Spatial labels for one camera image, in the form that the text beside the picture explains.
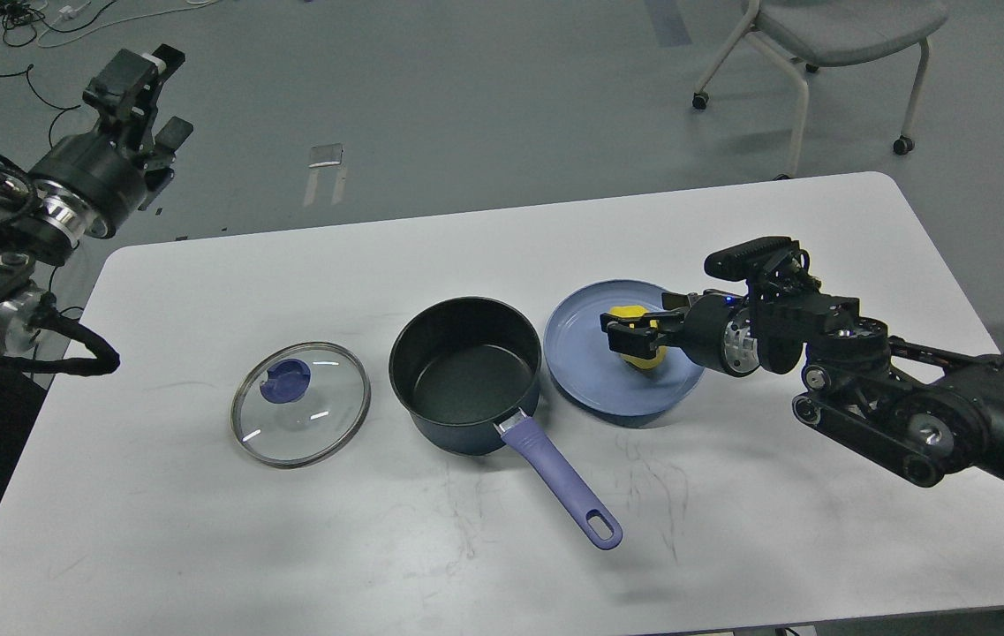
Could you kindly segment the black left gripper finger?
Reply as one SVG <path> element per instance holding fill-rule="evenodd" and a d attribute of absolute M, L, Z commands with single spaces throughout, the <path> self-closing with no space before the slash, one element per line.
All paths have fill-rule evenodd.
<path fill-rule="evenodd" d="M 180 117 L 171 117 L 152 140 L 147 151 L 147 177 L 170 170 L 176 161 L 178 150 L 194 133 L 194 125 Z"/>
<path fill-rule="evenodd" d="M 145 54 L 120 49 L 83 89 L 83 102 L 97 112 L 94 132 L 130 152 L 154 153 L 159 95 L 184 62 L 185 53 L 168 44 Z"/>

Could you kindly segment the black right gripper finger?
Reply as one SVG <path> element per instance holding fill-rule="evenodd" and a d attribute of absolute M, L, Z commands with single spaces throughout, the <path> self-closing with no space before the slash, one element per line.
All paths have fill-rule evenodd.
<path fill-rule="evenodd" d="M 608 323 L 604 326 L 609 349 L 618 354 L 651 359 L 659 346 L 680 349 L 686 330 L 683 326 L 631 327 L 628 323 Z"/>
<path fill-rule="evenodd" d="M 615 305 L 600 314 L 600 329 L 624 326 L 628 329 L 682 329 L 689 309 L 698 301 L 697 293 L 662 293 L 661 305 Z"/>

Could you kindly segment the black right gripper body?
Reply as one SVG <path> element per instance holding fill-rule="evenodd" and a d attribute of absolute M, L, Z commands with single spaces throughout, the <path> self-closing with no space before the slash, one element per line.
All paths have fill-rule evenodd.
<path fill-rule="evenodd" d="M 747 377 L 760 368 L 759 342 L 751 333 L 751 310 L 743 295 L 728 292 L 662 294 L 662 310 L 644 315 L 695 365 Z"/>

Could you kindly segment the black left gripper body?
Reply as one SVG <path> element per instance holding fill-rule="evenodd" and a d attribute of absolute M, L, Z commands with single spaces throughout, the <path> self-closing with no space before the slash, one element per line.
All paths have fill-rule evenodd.
<path fill-rule="evenodd" d="M 41 199 L 34 220 L 62 240 L 109 239 L 131 213 L 152 204 L 174 169 L 147 177 L 147 153 L 118 148 L 91 130 L 59 141 L 30 177 Z"/>

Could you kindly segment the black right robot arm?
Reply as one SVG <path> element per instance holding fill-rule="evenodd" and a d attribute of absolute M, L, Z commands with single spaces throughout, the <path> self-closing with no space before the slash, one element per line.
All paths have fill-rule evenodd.
<path fill-rule="evenodd" d="M 609 349 L 641 360 L 679 349 L 731 377 L 800 367 L 791 410 L 805 426 L 921 488 L 969 467 L 1004 481 L 1004 353 L 893 337 L 857 298 L 825 294 L 789 237 L 715 251 L 704 270 L 745 293 L 666 292 L 658 313 L 602 314 Z"/>

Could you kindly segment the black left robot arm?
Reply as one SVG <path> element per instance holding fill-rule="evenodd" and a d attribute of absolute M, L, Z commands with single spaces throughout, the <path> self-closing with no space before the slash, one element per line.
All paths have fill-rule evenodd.
<path fill-rule="evenodd" d="M 193 125 L 171 117 L 155 132 L 163 85 L 185 54 L 168 44 L 121 49 L 83 90 L 94 128 L 62 138 L 32 169 L 0 154 L 0 367 L 98 377 L 121 358 L 105 338 L 57 307 L 33 281 L 61 267 L 84 237 L 113 238 L 174 180 L 176 153 Z"/>

